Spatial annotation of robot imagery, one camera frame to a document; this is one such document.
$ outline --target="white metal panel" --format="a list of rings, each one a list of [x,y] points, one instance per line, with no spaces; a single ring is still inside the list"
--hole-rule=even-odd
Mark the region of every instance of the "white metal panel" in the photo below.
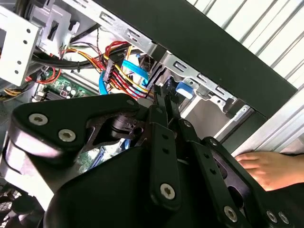
[[[295,87],[304,84],[304,0],[189,2]]]
[[[232,154],[283,151],[304,133],[304,0],[213,0],[209,13],[206,2],[194,5],[299,89]]]

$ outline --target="screw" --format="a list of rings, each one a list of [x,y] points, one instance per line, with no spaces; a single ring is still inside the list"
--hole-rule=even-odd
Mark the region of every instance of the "screw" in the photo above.
[[[131,101],[131,100],[127,100],[127,103],[130,104],[130,105],[134,105],[134,101]]]
[[[225,215],[228,217],[228,219],[230,219],[233,222],[237,222],[238,217],[237,214],[235,213],[235,211],[230,207],[230,206],[225,206],[224,207],[224,212]]]
[[[216,146],[217,142],[214,139],[210,139],[210,142],[212,143],[212,145]]]
[[[48,72],[48,71],[43,72],[43,74],[44,74],[45,76],[49,76],[49,72]]]
[[[168,200],[175,198],[175,191],[173,187],[166,183],[161,185],[161,194]]]
[[[34,124],[34,125],[38,125],[38,126],[42,126],[48,123],[48,118],[43,115],[43,114],[39,114],[39,113],[34,113],[32,115],[29,116],[28,120]]]
[[[187,120],[184,120],[184,124],[185,124],[187,127],[191,127],[191,124],[190,124]]]
[[[286,223],[289,224],[288,219],[286,218],[286,216],[283,214],[283,212],[279,212],[279,217],[281,218],[281,220]]]
[[[156,108],[156,110],[157,110],[159,113],[162,113],[162,109]]]
[[[64,142],[68,142],[68,143],[74,141],[76,138],[76,134],[69,129],[60,130],[58,133],[58,136],[59,136],[59,139],[61,139]]]
[[[277,223],[277,219],[276,219],[275,215],[271,211],[268,210],[266,213],[267,213],[268,218],[271,221],[273,221],[274,223]]]

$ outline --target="metal bracket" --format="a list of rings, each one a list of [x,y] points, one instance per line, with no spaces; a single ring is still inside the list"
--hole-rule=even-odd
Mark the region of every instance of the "metal bracket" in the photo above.
[[[169,51],[165,53],[160,62],[164,64],[164,66],[166,66],[169,70],[173,71],[179,76],[184,78],[190,78],[198,82],[200,85],[204,86],[212,93],[214,93],[214,95],[224,101],[228,100],[228,98],[232,98],[233,100],[237,99],[232,94],[218,86],[216,83],[212,82],[209,78],[205,77],[194,68],[190,67],[188,64],[174,56]]]
[[[67,48],[80,25],[79,22],[76,22],[70,29],[70,20],[71,14],[55,5],[53,1],[47,2],[44,8],[35,6],[30,21],[43,27],[37,46],[61,57],[61,51]]]
[[[0,57],[1,78],[22,85],[34,52],[39,28],[0,6],[0,29],[6,31]],[[17,55],[14,50],[21,50]]]
[[[79,12],[100,24],[113,34],[138,47],[141,51],[151,55],[156,49],[156,44],[143,33],[137,31],[120,18],[107,11],[92,0],[63,0]]]
[[[212,103],[216,104],[222,112],[224,112],[224,107],[226,105],[226,101],[224,99],[215,95],[206,87],[200,86],[191,78],[184,78],[183,83],[190,86],[199,98],[203,99],[204,101],[211,101]]]

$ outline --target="green circuit board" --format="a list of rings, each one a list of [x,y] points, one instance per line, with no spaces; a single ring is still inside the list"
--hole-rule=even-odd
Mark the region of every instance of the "green circuit board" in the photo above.
[[[55,82],[47,84],[47,87],[58,95],[64,94],[65,96],[63,97],[84,97],[95,95],[94,93],[77,85],[76,83],[70,82],[69,80],[64,78],[64,76],[60,76]]]

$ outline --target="blue clip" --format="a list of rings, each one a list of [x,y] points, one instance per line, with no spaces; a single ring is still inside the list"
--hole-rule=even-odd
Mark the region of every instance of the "blue clip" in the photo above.
[[[176,92],[188,99],[191,99],[193,97],[193,89],[183,82],[179,82],[176,87]]]
[[[108,91],[105,87],[104,76],[105,76],[105,71],[102,71],[99,77],[99,92],[101,95],[108,94]]]
[[[137,66],[127,60],[124,60],[123,67],[128,68],[132,72],[134,72],[134,73],[138,74],[139,76],[143,77],[144,79],[148,80],[148,72],[141,69],[139,66]]]

